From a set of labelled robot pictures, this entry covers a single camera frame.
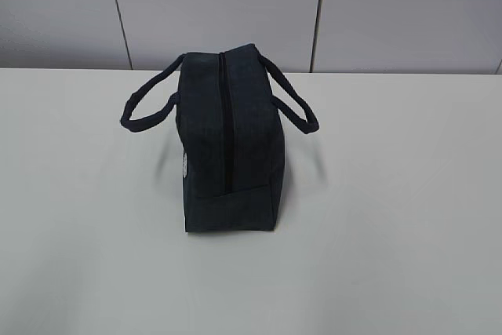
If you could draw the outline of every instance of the wall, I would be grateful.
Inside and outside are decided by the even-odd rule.
[[[247,42],[285,71],[493,74],[502,59],[500,0],[318,1],[0,0],[0,67],[158,70]]]

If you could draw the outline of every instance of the white table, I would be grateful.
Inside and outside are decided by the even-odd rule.
[[[288,75],[276,231],[188,235],[153,74],[0,70],[1,334],[502,333],[502,76]]]

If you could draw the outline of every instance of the fabric strap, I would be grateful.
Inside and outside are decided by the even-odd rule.
[[[288,105],[282,102],[276,96],[272,96],[272,103],[279,109],[302,133],[313,133],[319,129],[319,123],[314,115],[314,112],[308,106],[307,102],[295,92],[293,86],[284,76],[281,70],[273,64],[265,56],[259,54],[258,59],[267,68],[271,77],[296,101],[297,104],[304,109],[305,117],[307,120],[300,118],[300,116],[291,109]]]
[[[152,89],[156,84],[160,83],[162,80],[171,75],[181,64],[184,54],[177,57],[177,59],[171,63],[169,67],[167,67],[163,72],[154,76],[146,84],[144,84],[141,88],[139,88],[135,93],[131,95],[131,97],[127,100],[124,107],[124,113],[120,118],[120,124],[126,127],[129,131],[133,133],[138,133],[140,131],[144,131],[146,129],[150,129],[153,126],[156,126],[160,122],[162,122],[169,115],[174,105],[177,105],[180,102],[180,94],[175,92],[171,95],[167,104],[159,111],[152,115],[148,115],[147,117],[141,119],[132,120],[133,111],[138,105],[138,103],[146,96],[146,94]]]

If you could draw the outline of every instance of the handbag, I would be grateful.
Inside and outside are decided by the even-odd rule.
[[[177,91],[163,109],[132,120],[134,108],[182,64]],[[274,96],[271,77],[302,107],[305,119]],[[125,104],[120,123],[137,133],[176,105],[184,147],[185,231],[272,231],[284,176],[285,143],[278,109],[303,133],[319,128],[308,104],[254,44],[224,53],[186,53]]]

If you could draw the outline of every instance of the black zipper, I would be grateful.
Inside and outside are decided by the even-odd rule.
[[[225,193],[232,192],[234,175],[234,113],[230,97],[230,84],[228,82],[227,61],[225,53],[219,55],[220,66],[220,96],[221,110],[223,112],[223,143],[224,143],[224,170]]]

